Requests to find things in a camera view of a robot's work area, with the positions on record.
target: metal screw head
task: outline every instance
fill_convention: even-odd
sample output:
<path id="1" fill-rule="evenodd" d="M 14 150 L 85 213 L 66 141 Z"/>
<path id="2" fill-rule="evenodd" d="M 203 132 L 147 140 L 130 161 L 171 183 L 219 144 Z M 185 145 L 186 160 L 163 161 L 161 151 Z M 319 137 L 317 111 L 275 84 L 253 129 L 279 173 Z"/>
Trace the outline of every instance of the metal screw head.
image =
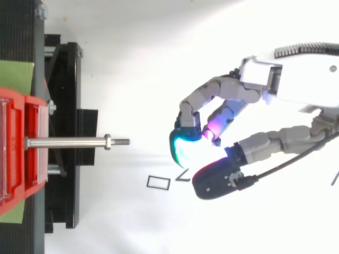
<path id="1" fill-rule="evenodd" d="M 48 102 L 48 113 L 50 115 L 53 115 L 55 110 L 57 110 L 57 105 L 55 105 L 54 102 L 50 100 Z"/>
<path id="2" fill-rule="evenodd" d="M 78 49 L 78 57 L 84 58 L 84 50 L 83 49 Z"/>
<path id="3" fill-rule="evenodd" d="M 47 5 L 39 4 L 38 8 L 35 10 L 35 15 L 41 20 L 46 20 L 48 18 Z"/>
<path id="4" fill-rule="evenodd" d="M 335 65 L 332 65 L 330 68 L 329 68 L 330 72 L 336 72 L 337 71 L 337 67 Z"/>

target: black metal frame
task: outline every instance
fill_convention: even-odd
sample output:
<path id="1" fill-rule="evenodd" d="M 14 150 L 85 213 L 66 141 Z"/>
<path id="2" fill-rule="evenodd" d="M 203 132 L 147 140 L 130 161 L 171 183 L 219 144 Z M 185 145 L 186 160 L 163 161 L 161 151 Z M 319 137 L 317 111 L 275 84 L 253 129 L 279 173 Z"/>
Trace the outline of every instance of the black metal frame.
<path id="1" fill-rule="evenodd" d="M 80 47 L 73 42 L 59 44 L 56 38 L 60 36 L 45 35 L 46 46 L 55 47 L 53 56 L 45 57 L 48 91 L 57 105 L 50 116 L 49 135 L 95 137 L 98 111 L 80 109 Z M 50 175 L 46 183 L 45 233 L 53 233 L 53 223 L 64 222 L 68 229 L 79 223 L 79 167 L 94 165 L 94 157 L 95 148 L 49 150 L 49 163 L 58 164 L 65 172 Z"/>

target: ribbed grip pad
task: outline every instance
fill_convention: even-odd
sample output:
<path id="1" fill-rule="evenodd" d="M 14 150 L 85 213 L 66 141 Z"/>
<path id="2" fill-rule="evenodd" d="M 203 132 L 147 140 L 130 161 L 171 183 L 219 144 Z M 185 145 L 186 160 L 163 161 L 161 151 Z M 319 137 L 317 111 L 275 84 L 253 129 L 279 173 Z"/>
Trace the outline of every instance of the ribbed grip pad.
<path id="1" fill-rule="evenodd" d="M 327 42 L 299 43 L 275 49 L 274 57 L 282 58 L 303 53 L 339 55 L 339 44 Z"/>

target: red container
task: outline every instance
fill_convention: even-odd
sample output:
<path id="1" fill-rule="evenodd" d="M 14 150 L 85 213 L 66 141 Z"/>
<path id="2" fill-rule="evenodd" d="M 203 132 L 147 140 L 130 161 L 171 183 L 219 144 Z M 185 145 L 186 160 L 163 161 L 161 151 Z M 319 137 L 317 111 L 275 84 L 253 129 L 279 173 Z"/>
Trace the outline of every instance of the red container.
<path id="1" fill-rule="evenodd" d="M 48 136 L 46 102 L 0 88 L 0 215 L 36 193 L 47 180 L 48 151 L 25 151 L 25 135 Z"/>

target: white surface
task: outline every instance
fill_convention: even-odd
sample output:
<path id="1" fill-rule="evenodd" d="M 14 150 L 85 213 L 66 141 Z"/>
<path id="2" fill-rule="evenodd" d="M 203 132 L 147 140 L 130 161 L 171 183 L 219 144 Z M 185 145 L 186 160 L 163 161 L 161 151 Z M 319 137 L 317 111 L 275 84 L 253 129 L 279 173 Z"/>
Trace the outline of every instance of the white surface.
<path id="1" fill-rule="evenodd" d="M 131 139 L 128 147 L 97 149 L 95 167 L 82 168 L 80 224 L 55 225 L 46 253 L 338 253 L 339 184 L 330 186 L 338 142 L 213 201 L 199 200 L 189 183 L 172 181 L 168 192 L 146 188 L 148 175 L 182 172 L 168 136 L 183 98 L 267 48 L 337 42 L 335 3 L 46 0 L 46 32 L 84 49 L 82 107 L 99 109 L 97 135 Z M 210 104 L 203 124 L 217 107 Z M 223 143 L 310 120 L 260 102 L 241 113 Z M 288 158 L 276 155 L 244 172 Z"/>

